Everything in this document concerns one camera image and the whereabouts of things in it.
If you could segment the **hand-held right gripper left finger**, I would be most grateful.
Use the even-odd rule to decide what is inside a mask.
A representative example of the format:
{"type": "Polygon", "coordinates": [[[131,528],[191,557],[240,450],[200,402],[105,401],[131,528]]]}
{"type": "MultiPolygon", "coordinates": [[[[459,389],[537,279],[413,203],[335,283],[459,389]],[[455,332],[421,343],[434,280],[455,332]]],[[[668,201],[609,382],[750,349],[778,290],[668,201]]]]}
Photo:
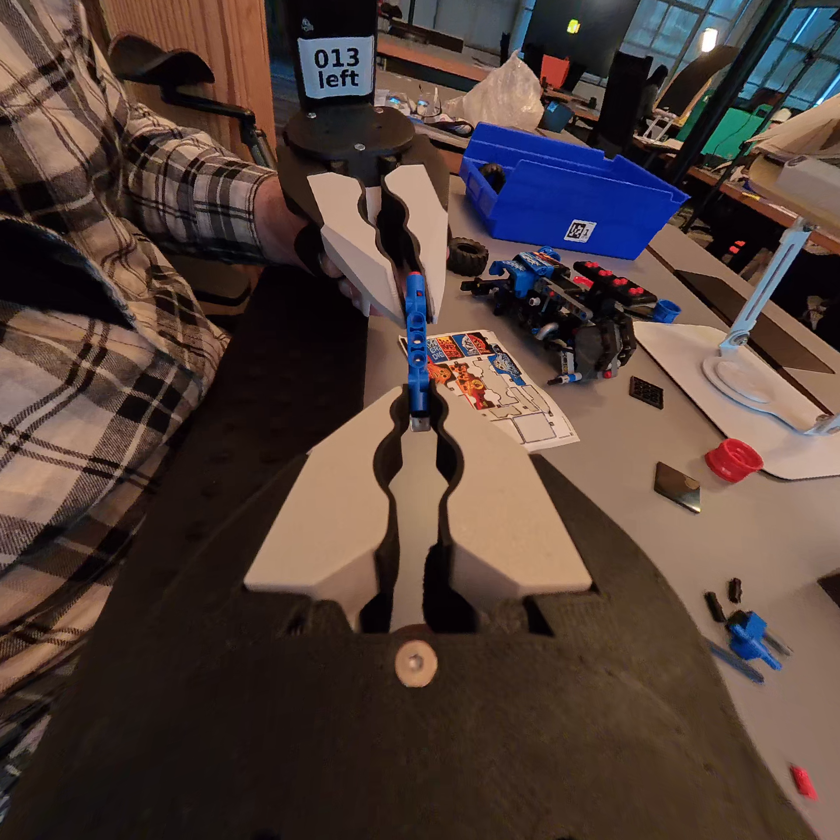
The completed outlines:
{"type": "Polygon", "coordinates": [[[389,486],[406,427],[405,388],[395,387],[306,454],[246,589],[334,602],[356,632],[388,629],[400,555],[389,486]]]}

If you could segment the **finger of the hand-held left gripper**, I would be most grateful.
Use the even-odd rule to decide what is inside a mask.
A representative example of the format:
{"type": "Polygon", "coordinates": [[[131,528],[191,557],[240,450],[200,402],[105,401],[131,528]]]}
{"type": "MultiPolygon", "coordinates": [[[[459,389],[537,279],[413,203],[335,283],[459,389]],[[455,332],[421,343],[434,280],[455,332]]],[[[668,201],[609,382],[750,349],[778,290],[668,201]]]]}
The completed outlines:
{"type": "Polygon", "coordinates": [[[381,179],[381,207],[391,247],[367,213],[366,187],[337,172],[308,176],[308,186],[320,212],[325,252],[363,298],[394,322],[406,320],[405,288],[401,274],[411,265],[408,210],[396,193],[395,172],[381,179]]]}
{"type": "Polygon", "coordinates": [[[447,277],[448,211],[441,204],[423,164],[401,164],[385,176],[387,193],[404,205],[404,228],[416,247],[418,270],[426,281],[427,310],[437,323],[447,277]]]}

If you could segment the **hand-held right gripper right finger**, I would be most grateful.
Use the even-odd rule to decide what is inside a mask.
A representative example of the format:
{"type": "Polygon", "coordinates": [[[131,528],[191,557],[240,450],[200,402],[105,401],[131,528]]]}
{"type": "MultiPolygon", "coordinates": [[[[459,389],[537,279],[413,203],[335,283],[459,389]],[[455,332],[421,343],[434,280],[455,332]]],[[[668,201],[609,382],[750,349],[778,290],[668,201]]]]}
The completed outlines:
{"type": "Polygon", "coordinates": [[[429,396],[446,481],[427,556],[427,625],[475,632],[481,616],[593,580],[527,449],[452,394],[429,396]]]}

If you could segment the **blue holed beam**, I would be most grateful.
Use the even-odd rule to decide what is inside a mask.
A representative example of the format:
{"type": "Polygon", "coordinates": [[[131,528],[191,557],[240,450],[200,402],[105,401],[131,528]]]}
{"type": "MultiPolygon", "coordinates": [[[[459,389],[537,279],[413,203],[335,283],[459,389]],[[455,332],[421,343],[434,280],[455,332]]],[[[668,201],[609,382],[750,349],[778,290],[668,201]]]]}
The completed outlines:
{"type": "Polygon", "coordinates": [[[412,271],[405,288],[407,399],[409,427],[413,432],[430,430],[429,374],[427,371],[427,291],[424,276],[412,271]]]}

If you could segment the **sticker sheet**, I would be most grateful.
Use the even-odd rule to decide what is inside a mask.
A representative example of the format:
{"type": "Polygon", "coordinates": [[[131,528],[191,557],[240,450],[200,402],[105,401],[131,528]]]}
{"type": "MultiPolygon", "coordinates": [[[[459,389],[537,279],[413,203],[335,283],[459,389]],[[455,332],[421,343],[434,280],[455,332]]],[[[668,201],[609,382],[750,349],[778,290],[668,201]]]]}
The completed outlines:
{"type": "Polygon", "coordinates": [[[529,453],[580,441],[556,402],[486,329],[427,338],[429,381],[450,392],[529,453]]]}

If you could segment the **blue plastic bin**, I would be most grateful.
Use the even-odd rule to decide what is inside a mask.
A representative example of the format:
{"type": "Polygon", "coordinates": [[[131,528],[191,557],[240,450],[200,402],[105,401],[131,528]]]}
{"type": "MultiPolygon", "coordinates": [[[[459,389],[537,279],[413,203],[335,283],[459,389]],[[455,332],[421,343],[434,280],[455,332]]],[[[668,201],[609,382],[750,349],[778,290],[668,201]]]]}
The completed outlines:
{"type": "Polygon", "coordinates": [[[621,155],[481,122],[459,176],[491,237],[634,260],[688,195],[621,155]],[[501,165],[496,194],[478,172],[501,165]]]}

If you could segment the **crumpled clear plastic bag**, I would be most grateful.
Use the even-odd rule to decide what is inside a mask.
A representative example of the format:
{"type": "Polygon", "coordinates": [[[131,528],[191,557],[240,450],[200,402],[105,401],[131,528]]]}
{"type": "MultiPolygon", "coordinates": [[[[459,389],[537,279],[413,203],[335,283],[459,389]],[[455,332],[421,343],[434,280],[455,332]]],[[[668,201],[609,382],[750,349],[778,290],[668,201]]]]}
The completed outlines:
{"type": "Polygon", "coordinates": [[[474,127],[488,123],[531,132],[543,118],[542,93],[539,79],[514,51],[466,94],[446,101],[443,113],[474,127]]]}

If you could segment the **smooth black square tile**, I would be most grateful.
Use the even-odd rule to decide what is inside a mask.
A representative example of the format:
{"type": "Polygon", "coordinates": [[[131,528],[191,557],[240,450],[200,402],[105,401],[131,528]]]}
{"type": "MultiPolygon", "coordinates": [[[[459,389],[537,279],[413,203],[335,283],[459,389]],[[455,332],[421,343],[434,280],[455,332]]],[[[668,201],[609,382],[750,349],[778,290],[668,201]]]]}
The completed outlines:
{"type": "Polygon", "coordinates": [[[692,513],[701,512],[699,481],[661,461],[655,468],[654,492],[692,513]]]}

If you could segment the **toy truck chassis model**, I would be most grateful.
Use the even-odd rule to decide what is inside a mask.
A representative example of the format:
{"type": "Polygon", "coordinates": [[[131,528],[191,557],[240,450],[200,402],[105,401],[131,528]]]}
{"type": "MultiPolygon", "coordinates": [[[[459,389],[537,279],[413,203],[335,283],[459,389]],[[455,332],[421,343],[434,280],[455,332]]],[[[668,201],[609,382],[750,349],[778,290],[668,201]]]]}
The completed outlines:
{"type": "Polygon", "coordinates": [[[494,314],[515,321],[555,357],[549,385],[611,380],[632,358],[635,318],[651,319],[659,299],[593,260],[565,265],[551,247],[496,260],[489,277],[460,289],[492,300],[494,314]]]}

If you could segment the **red wheel hub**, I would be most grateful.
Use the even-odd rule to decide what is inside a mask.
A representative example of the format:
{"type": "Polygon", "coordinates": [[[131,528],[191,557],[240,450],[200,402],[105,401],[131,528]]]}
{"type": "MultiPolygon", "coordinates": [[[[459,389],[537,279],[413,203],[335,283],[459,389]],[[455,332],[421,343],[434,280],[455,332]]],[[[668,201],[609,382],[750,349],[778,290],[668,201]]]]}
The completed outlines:
{"type": "Polygon", "coordinates": [[[764,468],[763,459],[754,448],[730,437],[706,452],[703,459],[715,476],[730,484],[739,483],[764,468]]]}

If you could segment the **white book stand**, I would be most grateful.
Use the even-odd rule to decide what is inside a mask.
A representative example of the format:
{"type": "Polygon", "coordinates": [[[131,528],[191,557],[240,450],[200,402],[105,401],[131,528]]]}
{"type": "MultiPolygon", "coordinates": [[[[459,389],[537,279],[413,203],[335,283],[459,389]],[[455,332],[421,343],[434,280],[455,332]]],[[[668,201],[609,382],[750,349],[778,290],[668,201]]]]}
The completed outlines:
{"type": "Polygon", "coordinates": [[[838,414],[829,415],[749,349],[759,315],[818,227],[838,230],[838,158],[770,156],[754,162],[759,193],[789,202],[793,225],[730,331],[643,322],[637,339],[659,366],[727,438],[755,449],[763,470],[783,480],[839,475],[838,414]]]}

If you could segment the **dark blue long axle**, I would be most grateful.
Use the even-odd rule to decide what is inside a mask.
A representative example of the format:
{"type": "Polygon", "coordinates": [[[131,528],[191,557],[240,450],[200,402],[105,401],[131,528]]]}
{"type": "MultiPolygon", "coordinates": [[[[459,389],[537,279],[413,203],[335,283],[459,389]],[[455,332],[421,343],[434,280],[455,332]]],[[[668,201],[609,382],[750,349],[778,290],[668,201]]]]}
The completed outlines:
{"type": "Polygon", "coordinates": [[[764,676],[755,667],[751,666],[746,660],[740,658],[730,649],[720,646],[712,640],[704,637],[709,653],[718,661],[728,665],[730,668],[739,672],[742,676],[752,681],[756,685],[764,684],[764,676]]]}

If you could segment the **blue angled connector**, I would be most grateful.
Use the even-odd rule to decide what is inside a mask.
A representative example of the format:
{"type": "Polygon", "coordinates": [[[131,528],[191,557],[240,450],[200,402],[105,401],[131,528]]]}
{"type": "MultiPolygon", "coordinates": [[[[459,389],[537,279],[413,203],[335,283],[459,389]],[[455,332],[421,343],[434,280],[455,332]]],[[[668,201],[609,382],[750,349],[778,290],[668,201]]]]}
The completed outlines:
{"type": "Polygon", "coordinates": [[[788,648],[769,631],[767,623],[755,612],[734,611],[726,621],[730,650],[745,662],[760,661],[773,670],[782,670],[780,656],[788,648]]]}

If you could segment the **person's plaid shirt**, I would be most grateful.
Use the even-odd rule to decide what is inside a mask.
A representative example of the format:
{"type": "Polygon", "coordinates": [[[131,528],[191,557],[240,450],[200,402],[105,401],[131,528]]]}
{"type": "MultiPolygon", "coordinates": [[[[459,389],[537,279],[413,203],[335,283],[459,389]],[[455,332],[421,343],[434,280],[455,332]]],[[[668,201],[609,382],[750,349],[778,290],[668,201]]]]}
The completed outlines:
{"type": "Polygon", "coordinates": [[[127,272],[2,217],[2,810],[226,348],[133,230],[127,272]]]}

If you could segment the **open instruction booklet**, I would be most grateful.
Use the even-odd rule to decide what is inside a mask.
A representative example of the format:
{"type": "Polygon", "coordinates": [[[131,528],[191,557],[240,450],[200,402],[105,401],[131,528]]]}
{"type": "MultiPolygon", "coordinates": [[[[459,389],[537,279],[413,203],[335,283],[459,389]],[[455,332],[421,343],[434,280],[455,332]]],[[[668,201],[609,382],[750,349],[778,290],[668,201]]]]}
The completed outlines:
{"type": "Polygon", "coordinates": [[[770,126],[750,138],[750,143],[763,153],[839,155],[839,95],[818,106],[770,126]]]}

